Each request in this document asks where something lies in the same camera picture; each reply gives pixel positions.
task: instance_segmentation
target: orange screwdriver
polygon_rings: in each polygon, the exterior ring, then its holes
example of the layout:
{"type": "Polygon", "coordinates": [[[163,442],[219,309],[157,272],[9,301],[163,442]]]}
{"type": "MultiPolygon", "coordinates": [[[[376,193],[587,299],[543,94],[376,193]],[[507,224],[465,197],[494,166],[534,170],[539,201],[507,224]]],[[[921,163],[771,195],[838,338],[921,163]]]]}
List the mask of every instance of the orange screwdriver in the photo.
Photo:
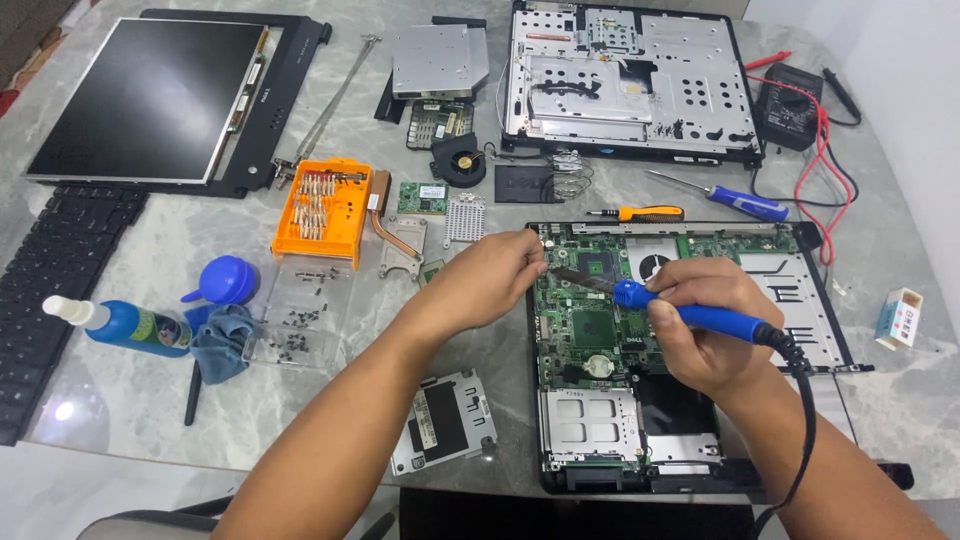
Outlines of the orange screwdriver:
{"type": "Polygon", "coordinates": [[[680,207],[646,207],[632,209],[620,207],[619,210],[593,210],[587,215],[615,217],[620,221],[632,223],[681,223],[686,219],[686,212],[680,207]]]}

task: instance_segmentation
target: laptop keyboard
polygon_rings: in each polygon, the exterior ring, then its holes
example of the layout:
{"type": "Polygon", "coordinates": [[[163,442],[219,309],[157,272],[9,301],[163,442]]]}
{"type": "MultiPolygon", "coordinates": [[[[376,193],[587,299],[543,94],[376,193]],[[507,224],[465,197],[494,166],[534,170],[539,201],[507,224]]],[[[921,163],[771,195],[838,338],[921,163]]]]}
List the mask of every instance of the laptop keyboard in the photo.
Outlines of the laptop keyboard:
{"type": "Polygon", "coordinates": [[[41,309],[59,294],[87,300],[149,193],[60,186],[0,277],[0,445],[27,429],[73,326],[41,309]]]}

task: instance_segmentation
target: blue spray bottle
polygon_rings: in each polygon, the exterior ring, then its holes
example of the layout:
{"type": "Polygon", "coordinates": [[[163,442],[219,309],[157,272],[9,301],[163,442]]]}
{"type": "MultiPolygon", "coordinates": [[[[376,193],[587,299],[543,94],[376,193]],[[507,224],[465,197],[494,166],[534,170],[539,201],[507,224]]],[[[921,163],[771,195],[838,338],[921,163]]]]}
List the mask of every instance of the blue spray bottle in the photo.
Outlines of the blue spray bottle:
{"type": "Polygon", "coordinates": [[[186,323],[127,302],[94,304],[51,296],[43,301],[43,310],[85,329],[94,341],[169,357],[190,352],[193,333],[186,323]]]}

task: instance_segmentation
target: cleaning rag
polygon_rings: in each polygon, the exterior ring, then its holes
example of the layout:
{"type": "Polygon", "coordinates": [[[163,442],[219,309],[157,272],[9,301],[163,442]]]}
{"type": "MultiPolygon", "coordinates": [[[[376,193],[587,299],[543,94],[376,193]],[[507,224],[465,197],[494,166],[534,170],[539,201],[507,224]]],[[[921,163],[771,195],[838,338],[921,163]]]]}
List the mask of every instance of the cleaning rag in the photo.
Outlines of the cleaning rag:
{"type": "Polygon", "coordinates": [[[231,304],[210,312],[190,341],[204,384],[219,384],[247,369],[242,354],[253,329],[250,311],[243,306],[231,304]]]}

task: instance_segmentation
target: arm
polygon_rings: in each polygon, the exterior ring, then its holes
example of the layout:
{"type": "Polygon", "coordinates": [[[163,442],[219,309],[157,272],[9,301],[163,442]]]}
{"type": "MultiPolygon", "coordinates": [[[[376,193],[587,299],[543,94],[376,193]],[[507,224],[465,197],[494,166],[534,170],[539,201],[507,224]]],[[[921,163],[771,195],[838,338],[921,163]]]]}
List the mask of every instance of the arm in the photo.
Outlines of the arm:
{"type": "MultiPolygon", "coordinates": [[[[783,314],[732,261],[667,263],[647,283],[662,301],[649,306],[670,373],[707,394],[740,431],[768,498],[778,503],[797,474],[804,443],[800,396],[770,363],[772,350],[693,331],[674,306],[727,307],[782,328],[783,314]]],[[[817,415],[810,464],[793,503],[780,512],[792,538],[946,536],[856,445],[817,415]]]]}
{"type": "Polygon", "coordinates": [[[294,419],[253,467],[211,538],[347,534],[383,477],[437,350],[460,331],[504,315],[545,271],[532,231],[493,234],[466,248],[294,419]]]}

